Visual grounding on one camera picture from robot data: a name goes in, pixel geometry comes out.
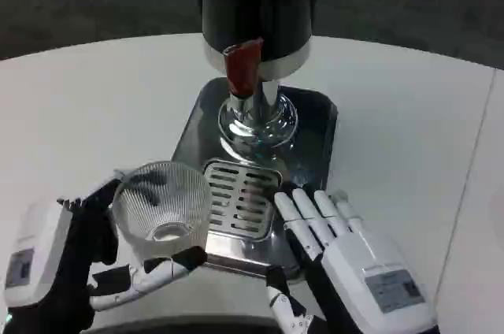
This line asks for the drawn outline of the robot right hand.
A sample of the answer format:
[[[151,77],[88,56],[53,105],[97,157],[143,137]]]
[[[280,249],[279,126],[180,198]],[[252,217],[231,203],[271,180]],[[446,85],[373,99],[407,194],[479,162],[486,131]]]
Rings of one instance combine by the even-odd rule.
[[[434,304],[393,241],[368,228],[347,198],[278,191],[274,203],[318,317],[291,294],[284,271],[266,272],[269,308],[284,333],[437,333]]]

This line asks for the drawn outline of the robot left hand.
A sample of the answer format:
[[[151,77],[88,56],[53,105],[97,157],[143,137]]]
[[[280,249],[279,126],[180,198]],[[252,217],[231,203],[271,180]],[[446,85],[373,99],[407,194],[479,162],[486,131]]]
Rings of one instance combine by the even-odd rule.
[[[27,209],[6,270],[5,333],[80,333],[99,311],[141,299],[207,261],[210,188],[158,161],[81,199]]]

